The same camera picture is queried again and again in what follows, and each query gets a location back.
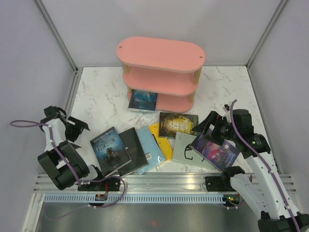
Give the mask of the light blue booklet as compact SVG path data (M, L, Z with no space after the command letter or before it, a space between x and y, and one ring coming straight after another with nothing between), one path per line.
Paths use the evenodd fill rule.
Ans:
M137 170L138 174L142 175L145 172L154 168L155 166L165 162L166 158L160 150L154 136L151 134L147 126L143 126L142 128L138 129L137 135L141 147L144 151L146 161L148 162L148 165Z

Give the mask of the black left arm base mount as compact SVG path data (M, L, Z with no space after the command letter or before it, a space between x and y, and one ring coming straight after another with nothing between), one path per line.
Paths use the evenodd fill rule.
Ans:
M108 177L103 181L83 183L77 188L78 191L119 191L121 181L117 177Z

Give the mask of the dark Wuthering Heights book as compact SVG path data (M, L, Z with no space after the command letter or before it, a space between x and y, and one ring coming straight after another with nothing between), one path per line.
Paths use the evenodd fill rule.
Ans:
M111 127L90 141L101 172L108 177L132 162L132 158L115 127Z

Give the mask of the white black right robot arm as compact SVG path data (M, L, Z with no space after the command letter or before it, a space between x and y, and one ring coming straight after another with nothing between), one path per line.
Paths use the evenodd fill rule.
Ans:
M243 155L258 180L257 190L239 167L225 168L221 186L234 189L257 216L261 232L305 232L309 228L309 216L299 211L290 198L276 167L267 140L254 132L252 116L245 109L230 109L224 116L216 111L192 131L203 134L205 139L222 145L232 141Z

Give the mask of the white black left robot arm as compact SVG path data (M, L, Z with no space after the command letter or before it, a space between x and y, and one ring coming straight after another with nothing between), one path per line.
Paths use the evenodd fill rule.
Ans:
M40 129L45 133L46 147L38 156L38 162L59 190L77 184L89 184L96 191L105 187L106 180L98 167L87 165L77 152L80 146L74 144L84 130L89 130L87 123L67 116L56 106L44 110L45 118L40 121Z

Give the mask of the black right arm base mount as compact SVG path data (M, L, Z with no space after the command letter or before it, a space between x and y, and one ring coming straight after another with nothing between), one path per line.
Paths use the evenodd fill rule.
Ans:
M236 192L230 185L230 177L206 176L204 179L208 192Z

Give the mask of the black hardcover book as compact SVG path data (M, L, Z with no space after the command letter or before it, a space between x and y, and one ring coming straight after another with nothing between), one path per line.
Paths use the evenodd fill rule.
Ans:
M120 133L119 136L131 157L131 162L118 170L120 177L124 177L140 168L147 166L148 161L140 144L135 128L130 128Z

